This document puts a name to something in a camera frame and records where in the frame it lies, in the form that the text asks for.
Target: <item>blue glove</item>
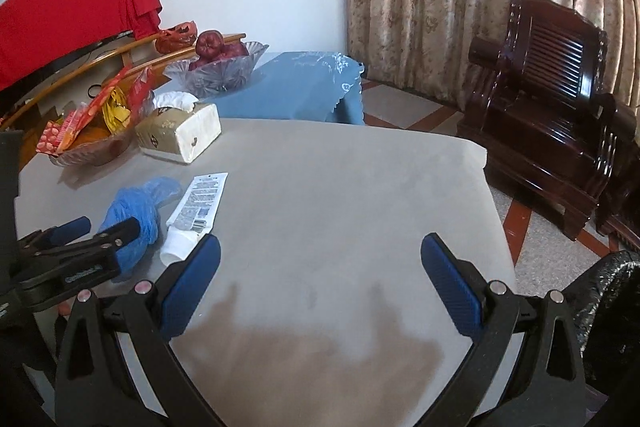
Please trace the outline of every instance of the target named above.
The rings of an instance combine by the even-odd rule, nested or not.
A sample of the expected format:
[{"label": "blue glove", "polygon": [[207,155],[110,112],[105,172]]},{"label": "blue glove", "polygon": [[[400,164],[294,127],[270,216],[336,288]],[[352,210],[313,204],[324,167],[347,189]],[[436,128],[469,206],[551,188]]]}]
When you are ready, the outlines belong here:
[{"label": "blue glove", "polygon": [[118,190],[98,233],[129,217],[135,217],[140,222],[140,236],[117,251],[120,275],[114,279],[115,282],[131,277],[131,272],[142,259],[146,247],[158,240],[158,208],[181,192],[180,184],[166,177],[153,178],[142,187]]}]

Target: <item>black trash bag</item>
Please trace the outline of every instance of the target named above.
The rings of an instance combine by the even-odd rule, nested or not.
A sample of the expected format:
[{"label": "black trash bag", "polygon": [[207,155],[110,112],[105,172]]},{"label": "black trash bag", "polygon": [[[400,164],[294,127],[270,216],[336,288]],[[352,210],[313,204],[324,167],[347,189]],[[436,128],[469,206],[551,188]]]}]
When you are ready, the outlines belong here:
[{"label": "black trash bag", "polygon": [[563,291],[586,383],[610,395],[640,357],[640,254],[611,253]]}]

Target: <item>metal screw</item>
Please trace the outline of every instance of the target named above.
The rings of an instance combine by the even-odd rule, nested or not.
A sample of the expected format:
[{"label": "metal screw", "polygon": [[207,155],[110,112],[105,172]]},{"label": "metal screw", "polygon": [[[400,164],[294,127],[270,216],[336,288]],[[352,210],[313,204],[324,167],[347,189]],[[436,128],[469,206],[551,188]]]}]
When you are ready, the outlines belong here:
[{"label": "metal screw", "polygon": [[496,295],[504,295],[507,293],[507,285],[502,281],[491,281],[489,289]]},{"label": "metal screw", "polygon": [[549,292],[549,298],[556,304],[564,302],[564,295],[562,295],[562,292],[558,290],[551,290]]},{"label": "metal screw", "polygon": [[154,286],[149,281],[140,281],[134,287],[134,290],[138,295],[146,295],[151,291]]},{"label": "metal screw", "polygon": [[80,290],[78,294],[78,300],[80,302],[87,302],[91,298],[91,290]]}]

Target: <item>red cloth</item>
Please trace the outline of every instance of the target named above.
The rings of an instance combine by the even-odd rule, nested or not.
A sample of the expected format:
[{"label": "red cloth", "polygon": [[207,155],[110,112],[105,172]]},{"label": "red cloth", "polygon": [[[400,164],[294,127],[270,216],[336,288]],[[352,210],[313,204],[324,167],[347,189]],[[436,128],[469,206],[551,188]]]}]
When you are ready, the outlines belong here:
[{"label": "red cloth", "polygon": [[160,0],[7,0],[0,5],[0,89],[89,44],[158,33]]}]

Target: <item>gray table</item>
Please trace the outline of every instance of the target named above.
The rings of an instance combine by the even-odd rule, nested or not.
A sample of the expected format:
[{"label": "gray table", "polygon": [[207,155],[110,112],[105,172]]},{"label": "gray table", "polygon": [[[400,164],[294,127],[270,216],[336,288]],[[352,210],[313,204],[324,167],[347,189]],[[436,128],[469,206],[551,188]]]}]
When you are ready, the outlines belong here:
[{"label": "gray table", "polygon": [[[470,345],[420,265],[422,238],[438,232],[485,278],[514,288],[485,151],[452,137],[340,124],[222,127],[191,166],[135,148],[100,169],[63,170],[38,155],[20,176],[18,233],[82,215],[95,231],[121,187],[159,175],[186,187],[194,175],[229,172],[213,231],[222,264],[172,342],[200,392],[230,427],[412,425]],[[163,221],[176,204],[162,209]],[[157,278],[157,257],[134,277]],[[99,292],[121,290],[107,283]],[[485,407],[499,397],[515,347]]]}]

